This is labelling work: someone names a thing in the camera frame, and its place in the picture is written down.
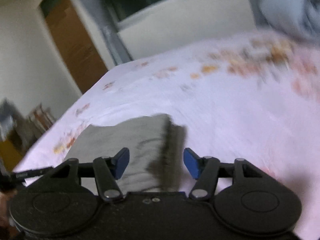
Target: metal screw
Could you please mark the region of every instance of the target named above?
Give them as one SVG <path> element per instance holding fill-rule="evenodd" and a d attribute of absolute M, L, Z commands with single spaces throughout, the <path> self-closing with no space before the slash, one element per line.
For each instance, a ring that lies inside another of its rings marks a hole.
<path fill-rule="evenodd" d="M 14 220 L 12 217 L 9 217 L 9 225 L 14 227 Z"/>
<path fill-rule="evenodd" d="M 109 189 L 104 192 L 104 196 L 107 198 L 116 198 L 120 196 L 120 192 L 116 189 Z"/>
<path fill-rule="evenodd" d="M 202 198 L 202 197 L 207 196 L 207 194 L 208 194 L 208 192 L 204 189 L 195 189 L 192 191 L 192 195 L 195 198 Z"/>
<path fill-rule="evenodd" d="M 157 197 L 154 197 L 154 198 L 152 198 L 151 199 L 153 202 L 160 202 L 161 201 L 161 199 L 160 198 L 157 198 Z"/>
<path fill-rule="evenodd" d="M 144 204 L 151 204 L 151 199 L 149 199 L 149 198 L 144 199 L 144 200 L 142 200 L 142 203 L 144 203 Z"/>

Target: white bed sheet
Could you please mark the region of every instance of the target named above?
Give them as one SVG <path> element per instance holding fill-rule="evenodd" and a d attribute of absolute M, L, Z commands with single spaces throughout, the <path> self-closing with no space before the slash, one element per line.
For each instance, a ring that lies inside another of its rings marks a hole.
<path fill-rule="evenodd" d="M 187 127 L 185 147 L 222 162 L 245 158 L 296 192 L 303 213 L 295 232 L 302 239 L 317 240 L 320 50 L 299 46 L 289 53 L 290 65 L 264 65 L 258 72 L 252 68 L 246 77 L 230 73 L 230 63 L 239 64 L 239 51 L 270 41 L 287 46 L 273 31 L 255 31 L 201 41 L 112 69 L 66 111 L 15 170 L 57 166 L 89 124 L 111 126 L 167 113 L 174 123 Z M 188 192 L 193 184 L 185 169 L 180 189 Z M 218 186 L 226 185 L 220 181 Z"/>

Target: white wall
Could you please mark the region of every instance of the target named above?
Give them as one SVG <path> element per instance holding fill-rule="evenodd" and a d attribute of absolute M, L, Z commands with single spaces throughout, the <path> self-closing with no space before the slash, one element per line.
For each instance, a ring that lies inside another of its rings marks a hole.
<path fill-rule="evenodd" d="M 55 117 L 78 99 L 27 0 L 0 7 L 0 98 L 4 97 L 23 115 L 43 103 Z"/>
<path fill-rule="evenodd" d="M 134 59 L 255 29 L 249 0 L 167 0 L 120 35 Z"/>

